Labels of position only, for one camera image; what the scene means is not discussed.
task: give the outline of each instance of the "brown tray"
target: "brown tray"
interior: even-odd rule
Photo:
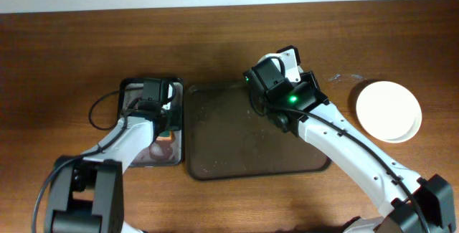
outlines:
[[[197,180],[319,172],[331,163],[255,114],[245,81],[191,86],[184,119],[187,169]]]

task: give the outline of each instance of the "white bowl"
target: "white bowl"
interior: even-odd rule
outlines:
[[[366,132],[388,143],[401,143],[418,132],[421,107],[407,88],[394,82],[374,82],[361,91],[357,118]]]

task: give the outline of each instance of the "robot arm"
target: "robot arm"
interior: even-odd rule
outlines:
[[[123,221],[123,173],[160,132],[181,126],[176,124],[181,123],[181,110],[170,110],[168,105],[175,97],[172,87],[172,79],[144,79],[142,97],[128,106],[129,115],[83,152],[87,156],[56,161],[55,167],[62,169],[49,191],[44,232],[142,232]],[[87,189],[93,189],[93,200],[74,198],[74,192]]]
[[[403,179],[411,193],[414,193],[420,187],[417,182],[420,175],[417,172],[404,167],[374,145],[345,120],[333,103],[328,105],[320,104],[310,113],[333,122],[334,125],[347,130],[348,133],[365,143],[386,164],[392,167],[398,177]],[[392,183],[393,178],[386,173],[381,165],[375,162],[370,154],[355,142],[330,129],[327,125],[314,119],[307,119],[305,122],[298,124],[298,136],[325,153],[346,172],[371,199],[382,216],[385,217],[394,210],[391,204],[393,200],[397,198],[405,200],[408,197],[400,187],[396,187]]]
[[[121,118],[98,145],[84,153],[95,151],[114,139],[124,123]],[[120,220],[124,217],[123,173],[153,139],[153,122],[130,116],[127,128],[111,146],[64,168],[49,193],[44,231],[141,233]],[[73,198],[74,191],[86,189],[94,190],[92,201]]]
[[[346,121],[320,91],[312,71],[302,71],[300,62],[293,46],[265,55],[244,73],[250,86],[249,98],[253,102],[255,95],[261,100],[265,116],[282,132],[293,133],[330,157],[383,216],[360,219],[344,232],[454,232],[451,186],[438,175],[426,181],[380,150]]]
[[[96,151],[99,148],[98,146],[104,146],[121,131],[123,125],[124,119],[121,118],[116,127],[106,137],[104,137],[98,145],[83,153]],[[145,118],[129,117],[126,131],[113,145],[108,147],[108,149],[102,153],[84,158],[84,160],[103,162],[107,159],[113,159],[115,161],[120,161],[123,167],[122,172],[124,173],[138,153],[153,143],[153,137],[154,125],[151,121],[146,120]]]

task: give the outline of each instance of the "white plate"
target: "white plate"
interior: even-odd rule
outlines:
[[[364,129],[388,143],[401,143],[418,132],[422,122],[416,97],[394,82],[374,82],[357,99],[357,117]]]

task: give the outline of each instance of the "small black tray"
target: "small black tray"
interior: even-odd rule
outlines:
[[[184,83],[180,78],[168,78],[176,87],[176,97],[169,104],[171,109],[183,110],[183,92]],[[124,92],[126,88],[142,87],[144,78],[126,78],[120,84],[120,94],[118,96],[118,113],[117,118],[121,117],[121,111],[136,97],[142,95],[142,90],[132,90]],[[183,160],[183,118],[178,120],[180,130],[171,131],[172,137],[161,138],[156,140],[148,148],[143,149],[130,164],[131,167],[151,167],[151,166],[175,166]]]
[[[245,81],[191,86],[185,94],[185,155],[197,180],[326,170],[317,148],[255,114]]]

